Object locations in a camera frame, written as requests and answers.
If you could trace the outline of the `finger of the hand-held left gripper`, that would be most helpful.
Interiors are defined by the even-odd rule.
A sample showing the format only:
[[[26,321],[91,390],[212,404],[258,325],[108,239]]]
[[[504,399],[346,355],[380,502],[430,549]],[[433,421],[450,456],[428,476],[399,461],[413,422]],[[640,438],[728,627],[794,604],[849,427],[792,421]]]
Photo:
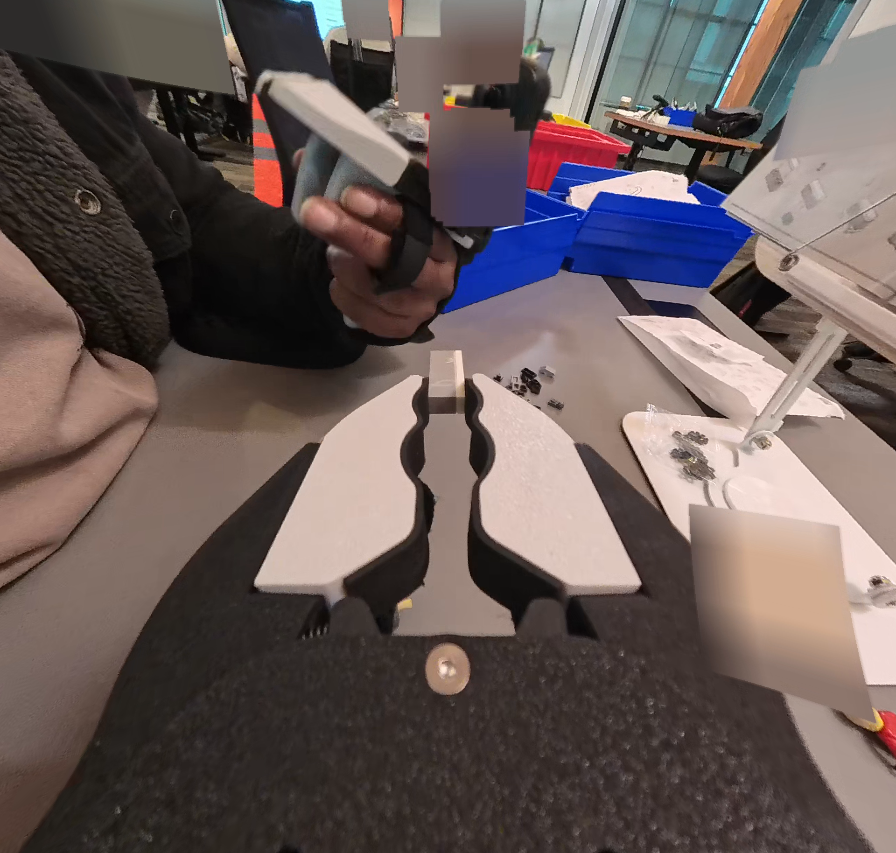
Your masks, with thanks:
[[[311,133],[390,187],[398,184],[409,166],[407,149],[328,80],[264,71],[255,91],[269,95]]]

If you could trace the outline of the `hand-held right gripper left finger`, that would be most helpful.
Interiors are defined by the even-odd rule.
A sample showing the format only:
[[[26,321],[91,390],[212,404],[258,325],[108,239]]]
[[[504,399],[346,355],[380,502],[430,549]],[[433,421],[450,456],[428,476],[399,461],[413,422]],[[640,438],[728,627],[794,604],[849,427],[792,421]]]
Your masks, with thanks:
[[[428,380],[411,375],[357,407],[317,446],[253,580],[269,594],[363,601],[382,632],[424,583],[434,495],[420,478]]]

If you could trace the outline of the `small brick pieces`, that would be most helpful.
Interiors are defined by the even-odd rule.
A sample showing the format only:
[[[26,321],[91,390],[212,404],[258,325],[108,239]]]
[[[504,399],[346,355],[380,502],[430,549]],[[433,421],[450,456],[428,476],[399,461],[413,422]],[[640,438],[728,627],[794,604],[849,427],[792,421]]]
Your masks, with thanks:
[[[538,368],[521,366],[516,371],[499,371],[491,376],[495,383],[537,410],[560,413],[566,409],[566,403],[553,392],[556,378],[556,370],[548,364]]]

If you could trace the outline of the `white long tile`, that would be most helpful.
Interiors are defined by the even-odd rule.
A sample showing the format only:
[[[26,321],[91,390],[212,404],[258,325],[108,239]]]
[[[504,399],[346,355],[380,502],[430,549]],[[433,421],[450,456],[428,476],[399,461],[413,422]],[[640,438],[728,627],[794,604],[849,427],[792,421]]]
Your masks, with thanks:
[[[466,376],[461,350],[429,353],[428,410],[432,415],[463,414]]]

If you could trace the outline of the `white book stand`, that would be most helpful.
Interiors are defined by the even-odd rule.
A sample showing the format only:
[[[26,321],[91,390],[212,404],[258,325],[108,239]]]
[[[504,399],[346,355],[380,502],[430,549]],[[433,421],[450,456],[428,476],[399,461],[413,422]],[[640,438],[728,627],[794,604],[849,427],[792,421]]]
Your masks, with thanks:
[[[666,516],[686,537],[690,536],[686,513],[697,503],[837,527],[847,589],[856,593],[850,606],[865,678],[871,686],[893,686],[894,593],[884,602],[883,592],[868,588],[874,575],[894,579],[894,562],[790,447],[778,441],[777,434],[789,415],[839,415],[831,400],[809,386],[846,336],[894,356],[894,303],[807,256],[778,252],[777,245],[768,241],[757,244],[756,265],[765,277],[817,311],[821,320],[808,347],[749,427],[737,426],[722,415],[715,419],[678,415],[691,419],[714,444],[716,482],[688,482],[673,466],[651,456],[644,443],[644,411],[623,418],[623,433]]]

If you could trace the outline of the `grey instruction booklet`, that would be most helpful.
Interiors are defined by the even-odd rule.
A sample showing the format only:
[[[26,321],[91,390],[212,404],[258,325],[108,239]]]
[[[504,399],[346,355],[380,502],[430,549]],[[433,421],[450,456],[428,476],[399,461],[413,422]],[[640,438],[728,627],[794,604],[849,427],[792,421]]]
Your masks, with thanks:
[[[894,303],[895,148],[781,158],[774,147],[723,202],[736,220]]]

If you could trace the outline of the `person's left forearm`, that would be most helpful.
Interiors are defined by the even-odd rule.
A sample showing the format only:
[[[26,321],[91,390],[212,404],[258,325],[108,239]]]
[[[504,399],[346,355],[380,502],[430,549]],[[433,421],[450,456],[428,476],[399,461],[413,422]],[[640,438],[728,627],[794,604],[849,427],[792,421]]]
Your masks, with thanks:
[[[348,366],[324,242],[154,125],[122,76],[2,51],[2,232],[89,348]]]

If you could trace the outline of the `grey desk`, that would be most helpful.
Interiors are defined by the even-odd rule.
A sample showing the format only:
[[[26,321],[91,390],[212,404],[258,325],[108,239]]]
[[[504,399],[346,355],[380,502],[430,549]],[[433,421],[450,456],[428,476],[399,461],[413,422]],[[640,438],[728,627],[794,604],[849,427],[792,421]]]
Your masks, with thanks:
[[[19,851],[70,779],[140,630],[189,557],[305,444],[349,411],[428,373],[430,348],[469,374],[552,366],[556,420],[651,504],[621,430],[651,403],[701,408],[625,331],[621,282],[560,273],[434,322],[433,344],[369,350],[334,371],[201,357],[171,344],[156,418],[106,495],[53,556],[2,590],[2,851]],[[894,450],[847,413],[788,419],[782,439],[894,558]],[[509,613],[469,577],[474,474],[462,415],[437,415],[422,477],[435,494],[430,566],[399,635],[509,635]],[[855,727],[796,700],[809,751],[876,851],[894,851],[894,773]]]

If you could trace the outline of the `person's left hand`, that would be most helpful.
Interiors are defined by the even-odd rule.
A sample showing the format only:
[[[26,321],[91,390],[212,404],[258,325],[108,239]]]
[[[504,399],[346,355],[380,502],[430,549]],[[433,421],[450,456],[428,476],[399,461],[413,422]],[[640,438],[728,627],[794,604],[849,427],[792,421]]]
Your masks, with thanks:
[[[454,293],[457,251],[435,230],[426,264],[410,287],[378,293],[376,274],[389,262],[391,234],[402,208],[391,196],[368,186],[349,187],[335,202],[308,198],[299,212],[305,230],[325,241],[335,307],[360,330],[389,340],[408,339],[440,312]]]

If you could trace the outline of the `dark high office chair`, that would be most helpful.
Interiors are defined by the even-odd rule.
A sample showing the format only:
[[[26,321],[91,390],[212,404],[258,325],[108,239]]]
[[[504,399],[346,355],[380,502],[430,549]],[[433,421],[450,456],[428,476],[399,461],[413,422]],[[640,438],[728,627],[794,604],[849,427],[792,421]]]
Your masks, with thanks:
[[[247,92],[251,100],[256,95],[258,76],[268,70],[303,73],[333,81],[311,4],[284,0],[221,2],[248,74]],[[296,178],[294,154],[306,146],[309,131],[267,94],[256,96],[280,162],[283,205],[289,206]]]

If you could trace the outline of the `clear bag of black gears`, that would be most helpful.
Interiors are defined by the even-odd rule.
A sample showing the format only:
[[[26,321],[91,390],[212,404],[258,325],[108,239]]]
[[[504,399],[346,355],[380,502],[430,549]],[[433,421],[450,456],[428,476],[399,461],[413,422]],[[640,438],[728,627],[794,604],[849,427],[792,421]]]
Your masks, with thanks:
[[[673,466],[688,482],[711,485],[718,479],[711,460],[714,444],[688,417],[649,403],[644,411],[644,443],[651,456]]]

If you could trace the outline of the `black office chair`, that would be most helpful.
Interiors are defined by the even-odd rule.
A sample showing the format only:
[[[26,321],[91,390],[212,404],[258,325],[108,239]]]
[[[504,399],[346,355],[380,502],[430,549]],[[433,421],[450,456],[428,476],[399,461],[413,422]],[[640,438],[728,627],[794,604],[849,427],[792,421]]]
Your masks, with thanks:
[[[522,55],[514,83],[489,84],[481,92],[480,107],[507,111],[516,132],[533,133],[546,112],[551,93],[546,69],[530,56]]]

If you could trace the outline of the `black backpack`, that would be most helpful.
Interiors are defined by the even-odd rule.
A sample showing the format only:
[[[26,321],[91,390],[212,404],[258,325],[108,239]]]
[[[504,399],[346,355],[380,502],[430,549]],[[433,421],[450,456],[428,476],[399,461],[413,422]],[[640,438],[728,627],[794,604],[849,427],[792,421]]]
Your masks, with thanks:
[[[765,277],[754,261],[715,285],[711,295],[752,329],[767,313],[791,298],[790,292]]]

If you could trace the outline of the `person's clothed torso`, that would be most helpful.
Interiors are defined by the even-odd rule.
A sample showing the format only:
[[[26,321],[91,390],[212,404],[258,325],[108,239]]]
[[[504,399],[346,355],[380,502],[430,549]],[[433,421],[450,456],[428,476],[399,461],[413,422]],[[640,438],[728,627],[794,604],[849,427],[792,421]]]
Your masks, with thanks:
[[[168,310],[100,168],[2,52],[2,586],[54,554],[139,444]]]

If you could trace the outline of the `long wooden work table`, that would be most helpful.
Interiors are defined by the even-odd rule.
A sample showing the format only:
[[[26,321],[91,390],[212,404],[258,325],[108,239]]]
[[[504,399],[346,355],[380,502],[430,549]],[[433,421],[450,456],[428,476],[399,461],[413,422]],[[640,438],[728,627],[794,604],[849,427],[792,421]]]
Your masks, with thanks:
[[[684,126],[657,125],[645,119],[630,117],[617,110],[608,110],[604,116],[609,120],[608,134],[631,144],[630,151],[621,165],[625,171],[634,171],[635,163],[644,149],[666,153],[676,142],[682,142],[692,150],[685,176],[690,183],[693,183],[708,154],[714,156],[717,153],[756,152],[762,149],[759,142],[720,137]]]

